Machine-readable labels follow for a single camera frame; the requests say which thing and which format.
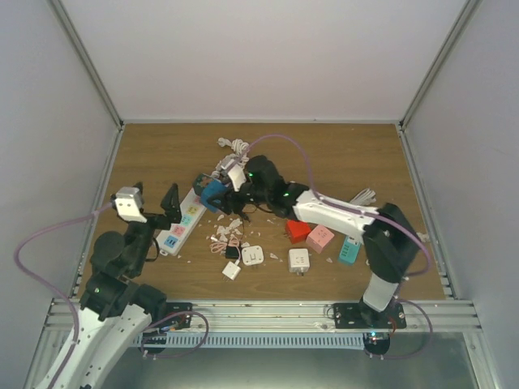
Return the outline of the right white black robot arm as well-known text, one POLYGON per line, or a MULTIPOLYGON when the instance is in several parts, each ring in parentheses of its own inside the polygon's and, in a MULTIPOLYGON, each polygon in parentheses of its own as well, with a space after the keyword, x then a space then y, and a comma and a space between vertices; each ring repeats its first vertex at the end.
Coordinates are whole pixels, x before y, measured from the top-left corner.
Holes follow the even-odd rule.
POLYGON ((202 189, 204 205, 211 211, 244 216, 247 205, 264 205, 275 216, 319 224, 360 241, 371 269, 368 286, 358 303, 359 318, 377 328, 388 318, 388 308, 423 248, 401 209, 387 203, 364 207, 329 198, 309 186, 286 181, 263 155, 244 166, 230 160, 224 181, 212 179, 202 189))

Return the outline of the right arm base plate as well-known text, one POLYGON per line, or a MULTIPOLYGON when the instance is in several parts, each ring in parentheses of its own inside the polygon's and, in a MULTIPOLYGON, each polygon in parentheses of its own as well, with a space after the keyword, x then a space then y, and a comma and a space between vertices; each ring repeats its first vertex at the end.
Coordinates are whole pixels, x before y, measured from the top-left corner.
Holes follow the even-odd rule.
POLYGON ((373 310, 363 301, 334 303, 332 318, 336 329, 360 331, 365 351, 373 356, 384 357, 396 330, 407 328, 400 303, 389 305, 382 312, 373 310))

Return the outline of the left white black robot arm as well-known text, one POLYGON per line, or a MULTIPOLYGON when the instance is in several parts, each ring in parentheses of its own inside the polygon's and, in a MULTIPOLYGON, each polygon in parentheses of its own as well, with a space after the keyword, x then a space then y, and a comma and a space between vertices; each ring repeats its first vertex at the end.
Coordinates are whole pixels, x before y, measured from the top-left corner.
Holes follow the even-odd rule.
POLYGON ((161 200, 161 213, 144 210, 143 185, 124 186, 92 213, 112 208, 126 223, 125 233, 109 231, 94 242, 87 280, 79 304, 70 303, 73 328, 39 388, 95 388, 103 384, 134 338, 147 326, 159 327, 167 317, 166 295, 137 284, 155 233, 182 219, 178 186, 161 200))

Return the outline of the red cube socket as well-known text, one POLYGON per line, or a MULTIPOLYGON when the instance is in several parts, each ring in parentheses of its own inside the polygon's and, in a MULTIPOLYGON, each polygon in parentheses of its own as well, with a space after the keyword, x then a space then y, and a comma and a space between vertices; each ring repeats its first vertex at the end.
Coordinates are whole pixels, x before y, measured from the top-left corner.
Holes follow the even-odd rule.
POLYGON ((287 220, 285 223, 285 234, 292 244, 306 241, 310 233, 311 227, 306 222, 287 220))

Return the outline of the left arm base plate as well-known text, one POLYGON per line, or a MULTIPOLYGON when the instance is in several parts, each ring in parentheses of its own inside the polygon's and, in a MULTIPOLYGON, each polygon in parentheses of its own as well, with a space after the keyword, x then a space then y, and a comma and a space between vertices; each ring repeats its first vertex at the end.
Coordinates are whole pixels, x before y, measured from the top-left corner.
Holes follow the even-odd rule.
POLYGON ((190 302, 167 302, 160 322, 152 322, 140 335, 140 349, 145 353, 162 353, 176 331, 191 326, 192 308, 193 304, 190 302))

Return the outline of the blue cube socket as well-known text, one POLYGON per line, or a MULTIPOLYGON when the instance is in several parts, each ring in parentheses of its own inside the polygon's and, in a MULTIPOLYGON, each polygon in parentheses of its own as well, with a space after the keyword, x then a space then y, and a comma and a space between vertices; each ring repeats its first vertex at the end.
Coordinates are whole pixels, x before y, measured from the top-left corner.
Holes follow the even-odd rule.
POLYGON ((219 181, 209 182, 202 190, 201 203, 212 213, 220 211, 221 195, 228 187, 219 181))

